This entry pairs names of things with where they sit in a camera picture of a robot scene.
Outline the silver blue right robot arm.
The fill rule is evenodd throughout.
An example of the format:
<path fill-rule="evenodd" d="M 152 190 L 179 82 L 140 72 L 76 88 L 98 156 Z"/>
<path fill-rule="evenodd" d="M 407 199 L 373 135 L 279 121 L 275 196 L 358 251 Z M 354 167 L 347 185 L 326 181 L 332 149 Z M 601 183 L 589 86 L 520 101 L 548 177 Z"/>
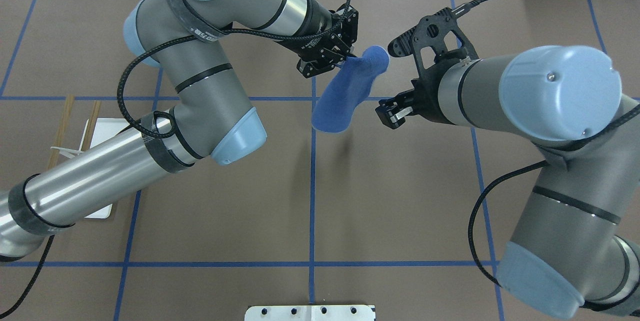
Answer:
<path fill-rule="evenodd" d="M 617 235 L 639 187 L 639 103 L 606 53 L 541 46 L 441 59 L 375 112 L 518 135 L 543 160 L 493 282 L 542 314 L 639 316 L 639 246 Z"/>

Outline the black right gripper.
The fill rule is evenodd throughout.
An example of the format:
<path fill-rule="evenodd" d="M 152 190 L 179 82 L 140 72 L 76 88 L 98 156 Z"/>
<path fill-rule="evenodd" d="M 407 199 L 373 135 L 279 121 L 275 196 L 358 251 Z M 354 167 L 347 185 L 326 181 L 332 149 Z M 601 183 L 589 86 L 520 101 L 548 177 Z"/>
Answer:
<path fill-rule="evenodd" d="M 422 116 L 431 122 L 445 122 L 446 117 L 442 113 L 438 100 L 439 81 L 422 80 L 413 78 L 410 80 L 413 88 L 398 93 L 393 98 L 380 100 L 375 108 L 381 123 L 392 130 L 402 126 L 407 116 Z"/>

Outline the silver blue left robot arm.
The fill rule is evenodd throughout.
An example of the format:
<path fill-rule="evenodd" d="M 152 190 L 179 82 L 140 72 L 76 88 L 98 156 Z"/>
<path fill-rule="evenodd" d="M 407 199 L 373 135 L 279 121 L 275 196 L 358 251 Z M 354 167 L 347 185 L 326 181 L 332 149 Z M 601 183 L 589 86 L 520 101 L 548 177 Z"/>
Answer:
<path fill-rule="evenodd" d="M 123 34 L 135 59 L 116 91 L 128 127 L 96 147 L 1 193 L 3 263 L 36 251 L 82 218 L 211 156 L 228 165 L 260 148 L 266 131 L 220 40 L 232 34 L 276 41 L 299 57 L 305 78 L 352 55 L 358 11 L 317 0 L 141 0 Z M 151 59 L 180 103 L 135 119 L 124 103 L 135 66 Z"/>

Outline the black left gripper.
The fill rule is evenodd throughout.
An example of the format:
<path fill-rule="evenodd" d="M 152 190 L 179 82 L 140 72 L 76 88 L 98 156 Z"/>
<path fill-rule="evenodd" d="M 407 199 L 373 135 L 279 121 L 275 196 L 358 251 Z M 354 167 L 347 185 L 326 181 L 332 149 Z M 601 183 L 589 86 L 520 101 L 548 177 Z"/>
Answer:
<path fill-rule="evenodd" d="M 343 7 L 332 15 L 332 20 L 339 21 L 341 16 L 345 16 L 345 19 L 340 21 L 339 27 L 323 36 L 302 41 L 297 46 L 297 69 L 303 77 L 311 78 L 332 71 L 347 57 L 354 56 L 359 12 L 353 7 Z"/>

